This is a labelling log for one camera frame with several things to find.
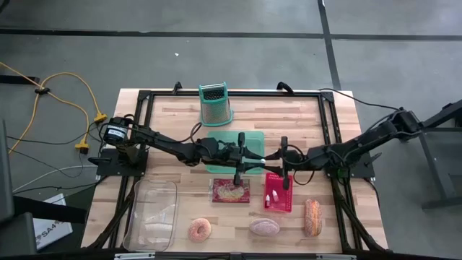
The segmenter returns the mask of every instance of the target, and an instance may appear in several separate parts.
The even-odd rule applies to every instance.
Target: red plastic basket
[[[292,211],[292,176],[289,175],[289,189],[282,188],[283,179],[274,173],[267,173],[265,180],[265,193],[263,194],[263,206],[267,210],[278,212],[291,212]],[[275,202],[273,191],[277,192],[279,201]],[[266,195],[269,195],[269,206],[266,206]]]

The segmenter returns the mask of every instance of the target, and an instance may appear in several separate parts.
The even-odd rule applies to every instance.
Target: pink donut
[[[204,218],[193,220],[188,229],[189,240],[194,243],[204,242],[212,232],[210,222]]]

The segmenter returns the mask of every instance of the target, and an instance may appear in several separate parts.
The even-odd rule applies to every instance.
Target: box grater
[[[200,85],[201,122],[205,126],[222,126],[232,121],[226,82]]]

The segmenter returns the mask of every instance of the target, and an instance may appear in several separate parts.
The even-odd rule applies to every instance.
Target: small bottle
[[[279,201],[279,197],[277,196],[277,192],[275,190],[273,190],[273,199],[275,202]]]
[[[265,203],[266,203],[266,207],[269,207],[269,195],[266,195]]]

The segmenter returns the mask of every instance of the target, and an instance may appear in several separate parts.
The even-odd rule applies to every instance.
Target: concrete floor
[[[380,35],[462,35],[462,2],[457,0],[325,0],[332,33]],[[1,27],[189,32],[322,33],[316,0],[158,0],[13,1],[0,14]],[[462,98],[460,41],[334,40],[341,88],[371,103],[403,106],[425,120]],[[102,111],[111,114],[123,87],[186,87],[226,81],[233,88],[274,89],[285,81],[295,89],[330,87],[331,74],[322,39],[255,38],[92,38],[0,35],[0,61],[44,78],[76,72],[92,86]],[[0,68],[0,73],[9,73]],[[49,84],[59,97],[94,115],[86,89],[77,80]],[[0,85],[0,117],[18,137],[28,124],[35,94],[31,87]],[[62,142],[84,131],[83,115],[42,97],[28,139]],[[357,105],[366,129],[388,111]],[[78,165],[65,146],[23,143],[20,152],[58,168]],[[462,207],[422,211],[437,199],[422,147],[389,142],[374,162],[383,224],[396,252],[462,258]],[[399,163],[406,158],[406,163]],[[13,185],[51,170],[19,155],[11,156]],[[95,170],[68,179],[55,174],[34,184],[75,186],[91,183]],[[25,194],[36,199],[53,190]]]

